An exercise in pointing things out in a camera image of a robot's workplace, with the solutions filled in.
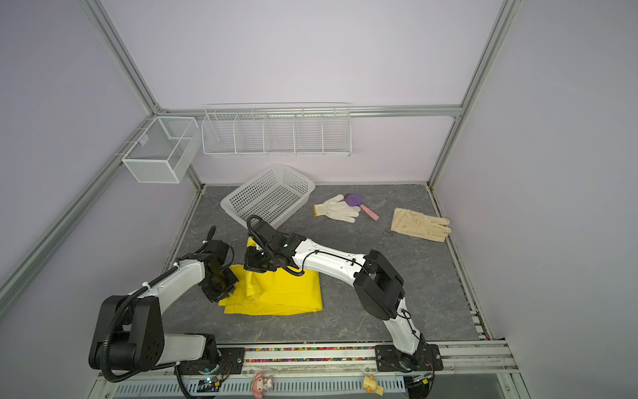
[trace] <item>gray countertop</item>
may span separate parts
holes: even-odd
[[[236,187],[209,186],[184,237],[179,253],[197,249],[209,227],[215,239],[235,248],[243,263],[247,230],[219,206]],[[355,223],[315,218],[313,205],[339,194],[359,193],[381,218],[361,212]],[[478,334],[445,243],[390,231],[395,207],[434,215],[427,188],[421,185],[317,186],[308,203],[278,230],[298,233],[331,248],[353,253],[378,250],[404,279],[405,298],[414,323],[426,340],[476,340]],[[212,333],[218,343],[389,341],[383,323],[368,314],[347,284],[320,275],[323,310],[294,316],[227,315],[210,303],[197,286],[180,297],[163,315],[165,333]]]

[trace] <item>beige leather glove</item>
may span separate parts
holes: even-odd
[[[354,223],[360,210],[358,206],[349,206],[343,202],[343,195],[339,194],[323,204],[315,205],[315,217],[325,215],[330,219]]]
[[[447,227],[450,220],[424,215],[409,209],[395,208],[392,217],[392,231],[406,236],[424,238],[442,243],[452,232]]]

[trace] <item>white plastic basket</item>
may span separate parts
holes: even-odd
[[[308,201],[314,189],[312,180],[275,163],[228,194],[221,207],[244,227],[248,216],[257,215],[276,229]]]
[[[140,183],[179,183],[202,145],[194,117],[158,116],[122,157]]]

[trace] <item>wire basket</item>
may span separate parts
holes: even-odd
[[[275,229],[308,202],[315,184],[295,169],[275,163],[221,200],[221,207],[242,226],[261,216]]]
[[[194,117],[158,116],[122,157],[140,183],[179,183],[202,143]]]
[[[206,113],[204,153],[242,155],[350,155],[349,110]]]

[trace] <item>pink keychain figure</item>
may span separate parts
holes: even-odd
[[[343,200],[350,206],[359,206],[361,209],[363,209],[363,212],[367,213],[367,215],[370,216],[375,222],[379,220],[379,215],[372,212],[367,206],[363,204],[363,198],[359,194],[346,194]]]
[[[263,393],[272,391],[272,377],[264,377],[261,373],[255,376],[253,381],[253,395],[256,399],[262,399]]]

